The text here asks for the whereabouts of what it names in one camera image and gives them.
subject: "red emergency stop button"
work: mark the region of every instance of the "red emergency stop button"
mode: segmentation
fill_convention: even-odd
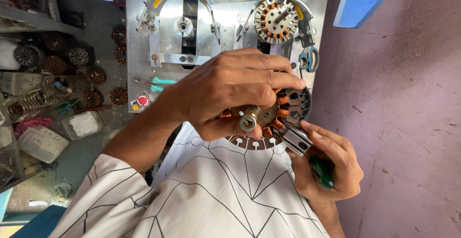
[[[140,106],[145,107],[149,105],[150,99],[149,99],[149,96],[147,95],[139,95],[136,101],[138,102]]]

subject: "shirt sleeve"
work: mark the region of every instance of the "shirt sleeve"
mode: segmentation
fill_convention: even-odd
[[[137,226],[153,194],[130,165],[102,154],[49,238],[121,237]]]

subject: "scissors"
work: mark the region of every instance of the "scissors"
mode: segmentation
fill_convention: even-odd
[[[311,46],[309,49],[309,52],[306,53],[306,48],[303,50],[303,54],[299,56],[298,62],[299,68],[301,70],[308,70],[308,72],[315,72],[317,69],[319,69],[319,62],[320,62],[320,56],[319,56],[319,51],[314,47]],[[315,55],[315,63],[312,64],[312,58]]]
[[[137,83],[150,86],[150,90],[152,92],[156,92],[156,91],[162,92],[163,91],[162,87],[158,87],[155,84],[175,84],[177,82],[177,81],[173,81],[173,80],[162,80],[162,79],[158,78],[157,76],[155,76],[152,79],[152,83],[149,80],[144,79],[144,78],[140,78],[140,77],[134,77],[133,80],[135,82],[137,82]]]

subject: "yellow button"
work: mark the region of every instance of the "yellow button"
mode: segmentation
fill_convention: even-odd
[[[139,106],[138,104],[133,104],[131,107],[134,111],[139,111],[141,109],[141,106]]]

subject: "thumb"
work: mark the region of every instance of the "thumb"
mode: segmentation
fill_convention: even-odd
[[[251,131],[245,131],[240,127],[241,116],[216,118],[201,125],[196,130],[205,141],[213,141],[227,136],[248,136],[256,140],[261,139],[262,130],[259,124]]]
[[[291,163],[293,165],[293,172],[295,173],[295,184],[298,192],[302,189],[306,189],[312,184],[315,184],[314,176],[309,164],[308,156],[303,157],[297,155],[290,148],[285,149],[290,156]]]

